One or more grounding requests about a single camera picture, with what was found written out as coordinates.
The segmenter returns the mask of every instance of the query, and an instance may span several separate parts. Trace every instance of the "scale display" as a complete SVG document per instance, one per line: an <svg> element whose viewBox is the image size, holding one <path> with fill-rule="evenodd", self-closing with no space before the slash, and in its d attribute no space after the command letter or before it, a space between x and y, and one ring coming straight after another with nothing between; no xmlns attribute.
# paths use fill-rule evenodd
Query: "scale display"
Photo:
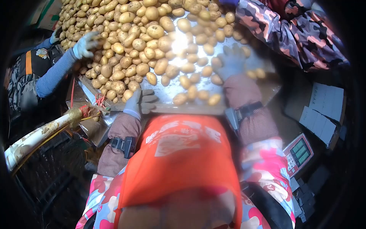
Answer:
<svg viewBox="0 0 366 229"><path fill-rule="evenodd" d="M314 155L309 141L302 133L284 150L287 157L287 173L293 177Z"/></svg>

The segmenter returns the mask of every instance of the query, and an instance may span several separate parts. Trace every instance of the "white work glove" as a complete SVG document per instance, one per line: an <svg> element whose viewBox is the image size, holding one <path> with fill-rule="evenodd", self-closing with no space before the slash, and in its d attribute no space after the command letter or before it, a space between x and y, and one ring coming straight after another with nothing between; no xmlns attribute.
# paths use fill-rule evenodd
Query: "white work glove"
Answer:
<svg viewBox="0 0 366 229"><path fill-rule="evenodd" d="M50 44L54 44L60 40L60 33L61 33L61 27L58 27L53 33L52 36L49 38Z"/></svg>
<svg viewBox="0 0 366 229"><path fill-rule="evenodd" d="M244 51L239 48L237 43L233 44L232 49L225 45L223 50L224 53L217 55L223 66L212 65L212 68L225 82L232 75L244 73L246 57Z"/></svg>
<svg viewBox="0 0 366 229"><path fill-rule="evenodd" d="M146 89L146 90L141 90L141 88L136 89L134 94L127 100L123 112L132 115L133 117L137 118L140 121L141 114L139 104L141 106L142 114L148 114L150 113L151 109L155 108L155 105L152 102L155 101L158 97L156 95L152 95L153 93L154 93L153 89Z"/></svg>
<svg viewBox="0 0 366 229"><path fill-rule="evenodd" d="M98 46L98 41L92 40L92 38L98 34L98 31L88 32L82 38L80 38L80 40L72 48L76 58L80 60L83 57L92 58L94 56L94 54L88 50Z"/></svg>

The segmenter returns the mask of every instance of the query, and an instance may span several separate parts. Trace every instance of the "worker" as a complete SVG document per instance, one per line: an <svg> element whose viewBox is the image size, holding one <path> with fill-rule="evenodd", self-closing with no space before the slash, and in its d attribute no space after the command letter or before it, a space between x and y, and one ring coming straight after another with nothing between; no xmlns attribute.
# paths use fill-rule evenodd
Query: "worker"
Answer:
<svg viewBox="0 0 366 229"><path fill-rule="evenodd" d="M216 117L165 114L152 118L141 134L139 101L146 113L153 107L148 102L156 97L137 89L109 130L111 142L103 150L76 228L295 227L282 140L261 104L258 86L243 73L245 55L234 44L232 49L225 46L219 58L223 66L216 72L230 107L246 110L239 121L244 146L239 171ZM138 136L139 150L134 153ZM243 183L269 196L273 207L263 211L266 203L261 198L254 204Z"/></svg>
<svg viewBox="0 0 366 229"><path fill-rule="evenodd" d="M343 45L314 0L220 0L237 6L236 17L269 48L304 71L330 69L349 62Z"/></svg>
<svg viewBox="0 0 366 229"><path fill-rule="evenodd" d="M8 99L15 111L32 111L40 100L51 95L77 60L93 57L88 51L97 47L89 32L63 55L55 47L60 40L60 28L51 37L18 57L9 72Z"/></svg>

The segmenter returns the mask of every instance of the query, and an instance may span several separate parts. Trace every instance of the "white pipe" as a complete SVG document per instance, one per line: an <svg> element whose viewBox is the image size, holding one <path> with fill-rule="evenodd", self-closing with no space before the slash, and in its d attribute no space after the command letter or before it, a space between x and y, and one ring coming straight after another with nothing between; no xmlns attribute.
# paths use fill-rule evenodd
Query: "white pipe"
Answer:
<svg viewBox="0 0 366 229"><path fill-rule="evenodd" d="M42 127L38 127L34 131L16 141L4 153L8 170L12 171L25 156L27 156L44 140L49 138L53 133L65 125L69 125L72 121L80 120L81 118L81 110L78 108L72 108L67 114L64 114L58 119L53 120Z"/></svg>

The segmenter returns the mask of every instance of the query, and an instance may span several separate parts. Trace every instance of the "cartoon patch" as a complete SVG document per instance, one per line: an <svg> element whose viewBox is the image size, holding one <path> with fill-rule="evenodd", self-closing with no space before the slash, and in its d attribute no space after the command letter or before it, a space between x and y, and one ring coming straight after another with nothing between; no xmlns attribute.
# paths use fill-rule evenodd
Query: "cartoon patch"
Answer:
<svg viewBox="0 0 366 229"><path fill-rule="evenodd" d="M36 55L43 58L43 59L46 59L46 58L49 59L48 51L45 48L38 49L37 52L36 52Z"/></svg>

